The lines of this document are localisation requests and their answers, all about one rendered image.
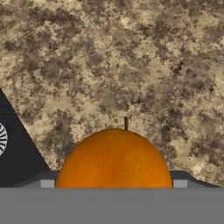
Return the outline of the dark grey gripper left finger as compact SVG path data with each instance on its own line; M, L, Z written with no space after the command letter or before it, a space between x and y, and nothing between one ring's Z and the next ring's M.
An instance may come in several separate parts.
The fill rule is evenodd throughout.
M57 176L56 171L43 171L35 178L16 184L16 187L54 188Z

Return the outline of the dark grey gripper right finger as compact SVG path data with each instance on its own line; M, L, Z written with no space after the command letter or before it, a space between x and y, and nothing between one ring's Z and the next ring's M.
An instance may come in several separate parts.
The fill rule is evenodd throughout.
M187 171L171 171L174 188L218 188L217 185L198 180Z

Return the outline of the orange with brown stem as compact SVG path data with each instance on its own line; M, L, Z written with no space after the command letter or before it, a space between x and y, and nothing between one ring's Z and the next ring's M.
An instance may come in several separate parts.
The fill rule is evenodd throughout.
M79 142L66 157L55 186L171 188L172 177L159 151L128 130L104 129Z

